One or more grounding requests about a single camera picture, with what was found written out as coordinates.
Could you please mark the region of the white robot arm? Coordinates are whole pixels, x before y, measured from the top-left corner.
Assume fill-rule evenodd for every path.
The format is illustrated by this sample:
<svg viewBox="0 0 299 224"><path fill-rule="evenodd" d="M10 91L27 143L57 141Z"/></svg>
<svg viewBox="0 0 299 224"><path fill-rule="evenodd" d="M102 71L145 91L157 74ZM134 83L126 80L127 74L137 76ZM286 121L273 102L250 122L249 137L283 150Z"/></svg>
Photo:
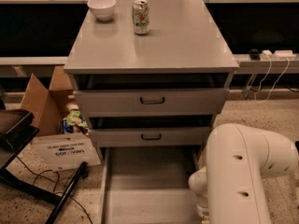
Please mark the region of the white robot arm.
<svg viewBox="0 0 299 224"><path fill-rule="evenodd" d="M291 174L298 149L282 134L228 123L206 143L206 165L189 187L204 224L271 224L263 180Z"/></svg>

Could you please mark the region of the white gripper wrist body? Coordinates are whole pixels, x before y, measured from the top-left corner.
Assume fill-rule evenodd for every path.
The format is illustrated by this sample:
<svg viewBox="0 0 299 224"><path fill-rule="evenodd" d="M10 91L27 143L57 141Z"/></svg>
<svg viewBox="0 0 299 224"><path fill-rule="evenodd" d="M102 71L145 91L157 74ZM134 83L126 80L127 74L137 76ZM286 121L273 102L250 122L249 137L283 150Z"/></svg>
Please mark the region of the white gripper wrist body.
<svg viewBox="0 0 299 224"><path fill-rule="evenodd" d="M196 197L196 211L198 216L201 218L201 224L209 224L207 198L202 196Z"/></svg>

